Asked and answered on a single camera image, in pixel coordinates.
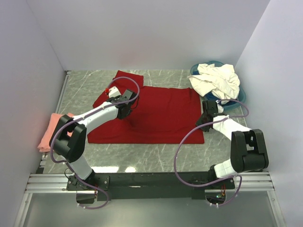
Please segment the red t shirt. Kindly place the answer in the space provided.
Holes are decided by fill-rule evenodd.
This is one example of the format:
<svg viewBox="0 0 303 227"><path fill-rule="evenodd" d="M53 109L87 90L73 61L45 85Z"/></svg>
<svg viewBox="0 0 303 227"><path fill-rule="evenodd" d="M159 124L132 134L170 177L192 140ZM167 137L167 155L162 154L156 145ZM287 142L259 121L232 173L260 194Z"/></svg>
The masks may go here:
<svg viewBox="0 0 303 227"><path fill-rule="evenodd" d="M141 75L118 71L113 86L121 93L139 91L126 118L109 121L88 134L95 144L178 144L201 116L199 94L192 88L149 87Z"/></svg>

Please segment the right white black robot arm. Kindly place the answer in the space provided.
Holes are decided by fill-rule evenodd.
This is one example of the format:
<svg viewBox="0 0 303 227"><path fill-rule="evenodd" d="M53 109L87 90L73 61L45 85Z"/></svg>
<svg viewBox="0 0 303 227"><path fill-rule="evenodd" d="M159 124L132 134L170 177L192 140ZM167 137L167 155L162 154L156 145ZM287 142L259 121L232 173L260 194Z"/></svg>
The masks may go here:
<svg viewBox="0 0 303 227"><path fill-rule="evenodd" d="M218 102L214 100L203 101L202 108L203 113L196 126L200 126L204 132L216 130L231 142L229 159L211 166L208 171L210 187L220 188L228 176L268 168L267 147L261 130L253 130L237 123L221 111Z"/></svg>

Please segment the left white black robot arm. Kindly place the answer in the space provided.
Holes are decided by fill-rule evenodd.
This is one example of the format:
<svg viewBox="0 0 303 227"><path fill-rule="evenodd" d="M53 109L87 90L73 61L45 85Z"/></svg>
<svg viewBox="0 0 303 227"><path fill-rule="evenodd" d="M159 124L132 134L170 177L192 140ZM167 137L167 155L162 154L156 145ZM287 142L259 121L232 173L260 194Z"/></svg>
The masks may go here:
<svg viewBox="0 0 303 227"><path fill-rule="evenodd" d="M139 97L139 92L129 89L117 96L113 96L111 92L109 94L104 103L86 113L74 117L62 116L50 140L52 161L65 163L84 190L95 186L95 172L83 155L87 135L111 120L127 117Z"/></svg>

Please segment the white crumpled t shirt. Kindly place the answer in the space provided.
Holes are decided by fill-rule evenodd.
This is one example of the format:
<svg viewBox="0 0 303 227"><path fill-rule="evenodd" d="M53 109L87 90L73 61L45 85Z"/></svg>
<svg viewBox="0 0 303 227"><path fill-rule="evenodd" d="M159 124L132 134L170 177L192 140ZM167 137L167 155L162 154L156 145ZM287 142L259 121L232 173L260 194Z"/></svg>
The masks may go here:
<svg viewBox="0 0 303 227"><path fill-rule="evenodd" d="M192 88L200 95L205 96L212 93L219 99L237 99L240 92L240 79L235 73L234 66L224 64L199 64L198 74L190 75L189 79Z"/></svg>

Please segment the teal plastic laundry basket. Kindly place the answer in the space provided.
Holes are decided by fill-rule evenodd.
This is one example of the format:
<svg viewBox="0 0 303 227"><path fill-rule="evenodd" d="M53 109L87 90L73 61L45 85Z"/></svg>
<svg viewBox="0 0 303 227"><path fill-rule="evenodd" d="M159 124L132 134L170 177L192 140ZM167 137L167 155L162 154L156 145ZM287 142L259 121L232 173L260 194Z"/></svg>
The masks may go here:
<svg viewBox="0 0 303 227"><path fill-rule="evenodd" d="M221 67L221 66L224 65L224 63L222 63L220 61L208 61L208 62L205 62L205 64L207 64L207 65L212 65L213 64L215 67ZM199 66L199 63L195 64L194 66L191 67L191 69L190 69L190 74L191 75L198 75L199 74L198 66ZM244 103L246 101L246 93L244 92L244 90L241 86L240 86L240 91L239 91L239 95L238 95L237 100L242 102L242 103ZM223 108L224 108L225 111L229 111L229 110L233 110L237 107L240 107L240 105L239 106L235 106L235 105L226 106L226 107L223 107Z"/></svg>

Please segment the folded pink t shirt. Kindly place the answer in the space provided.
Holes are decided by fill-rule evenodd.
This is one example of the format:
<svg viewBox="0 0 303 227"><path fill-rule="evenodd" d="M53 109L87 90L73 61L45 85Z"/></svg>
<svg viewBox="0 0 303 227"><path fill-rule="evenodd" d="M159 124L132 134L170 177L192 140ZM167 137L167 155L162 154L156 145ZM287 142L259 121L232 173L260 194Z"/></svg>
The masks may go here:
<svg viewBox="0 0 303 227"><path fill-rule="evenodd" d="M44 153L44 152L49 152L50 151L50 145L49 142L51 140L51 137L54 133L54 130L56 128L56 125L59 121L59 119L63 116L63 114L58 114L58 113L53 113L51 114L50 121L48 123L47 130L45 131L39 145L38 149L39 152Z"/></svg>

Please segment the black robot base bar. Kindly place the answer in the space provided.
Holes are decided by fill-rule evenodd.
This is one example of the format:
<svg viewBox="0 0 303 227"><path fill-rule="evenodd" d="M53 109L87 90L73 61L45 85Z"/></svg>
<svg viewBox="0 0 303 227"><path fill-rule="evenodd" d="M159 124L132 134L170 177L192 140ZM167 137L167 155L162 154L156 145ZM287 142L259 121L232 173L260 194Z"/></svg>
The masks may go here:
<svg viewBox="0 0 303 227"><path fill-rule="evenodd" d="M179 176L190 184L205 184L215 180L207 172L180 172ZM95 173L94 186L108 193L110 200L191 198L205 199L205 190L235 189L232 178L206 186L189 187L173 172L162 173ZM69 176L67 191L77 193L94 190Z"/></svg>

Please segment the blue t shirt in basket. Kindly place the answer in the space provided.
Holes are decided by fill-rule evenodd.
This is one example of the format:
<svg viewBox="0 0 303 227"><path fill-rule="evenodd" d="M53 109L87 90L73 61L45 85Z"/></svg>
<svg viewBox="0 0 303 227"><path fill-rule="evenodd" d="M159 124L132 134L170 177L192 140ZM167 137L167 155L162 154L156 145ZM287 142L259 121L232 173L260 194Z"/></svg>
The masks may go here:
<svg viewBox="0 0 303 227"><path fill-rule="evenodd" d="M208 100L219 100L219 98L216 97L216 96L214 96L214 95L212 94L212 92L207 93L207 94L205 95L205 97L206 97ZM227 102L227 103L225 103L225 104L221 104L221 106L223 106L223 107L232 106L232 105L239 106L240 104L237 103L237 102L234 102L234 101L229 101L229 102Z"/></svg>

